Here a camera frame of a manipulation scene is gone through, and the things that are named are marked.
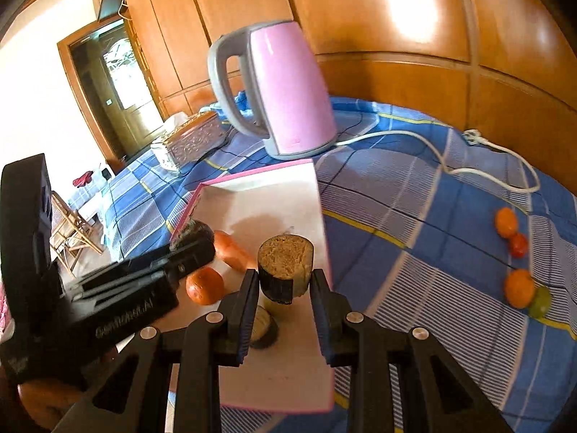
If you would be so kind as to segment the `left human hand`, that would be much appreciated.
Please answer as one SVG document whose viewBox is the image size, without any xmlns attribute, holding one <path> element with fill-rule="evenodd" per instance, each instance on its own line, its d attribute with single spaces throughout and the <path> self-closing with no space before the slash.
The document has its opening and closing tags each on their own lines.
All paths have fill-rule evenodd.
<svg viewBox="0 0 577 433">
<path fill-rule="evenodd" d="M 51 432 L 65 414 L 78 403 L 94 382 L 103 375 L 118 356 L 112 347 L 98 360 L 81 368 L 77 379 L 41 378 L 18 386 L 22 407 L 16 415 L 12 432 Z"/>
</svg>

